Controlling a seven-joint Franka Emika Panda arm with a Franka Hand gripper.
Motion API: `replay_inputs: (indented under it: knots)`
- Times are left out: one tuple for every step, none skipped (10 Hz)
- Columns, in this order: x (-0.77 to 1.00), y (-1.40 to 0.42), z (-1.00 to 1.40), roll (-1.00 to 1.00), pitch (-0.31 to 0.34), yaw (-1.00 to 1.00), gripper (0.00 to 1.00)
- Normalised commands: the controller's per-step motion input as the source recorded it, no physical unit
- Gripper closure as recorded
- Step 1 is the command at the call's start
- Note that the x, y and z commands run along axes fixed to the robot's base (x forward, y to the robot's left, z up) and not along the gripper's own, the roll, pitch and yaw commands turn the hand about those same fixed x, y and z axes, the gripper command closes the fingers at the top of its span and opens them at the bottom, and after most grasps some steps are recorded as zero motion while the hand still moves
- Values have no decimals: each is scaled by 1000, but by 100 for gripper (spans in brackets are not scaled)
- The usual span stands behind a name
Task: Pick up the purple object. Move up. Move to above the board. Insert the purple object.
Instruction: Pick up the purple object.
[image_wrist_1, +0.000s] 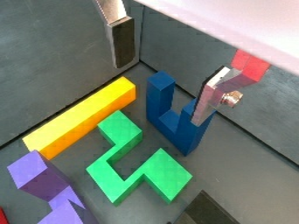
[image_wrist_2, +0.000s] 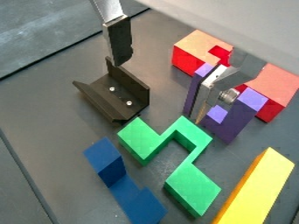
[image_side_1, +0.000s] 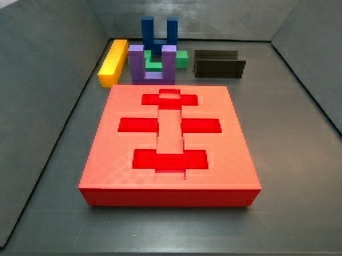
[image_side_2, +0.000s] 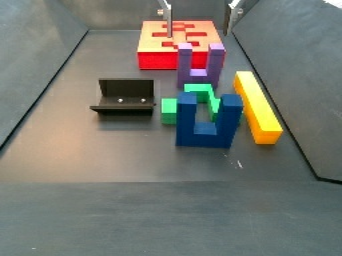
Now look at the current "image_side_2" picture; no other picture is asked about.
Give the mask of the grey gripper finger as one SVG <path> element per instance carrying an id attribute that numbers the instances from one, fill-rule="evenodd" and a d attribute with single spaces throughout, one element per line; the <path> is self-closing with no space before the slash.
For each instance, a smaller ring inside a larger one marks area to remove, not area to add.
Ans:
<path id="1" fill-rule="evenodd" d="M 226 5 L 226 33 L 229 33 L 234 27 L 234 24 L 238 20 L 238 17 L 244 14 L 244 8 L 242 4 L 245 3 L 245 0 L 233 0 Z"/>
<path id="2" fill-rule="evenodd" d="M 161 8 L 158 9 L 157 13 L 163 19 L 167 21 L 167 37 L 173 37 L 173 6 L 167 2 L 167 0 L 158 0 Z"/>

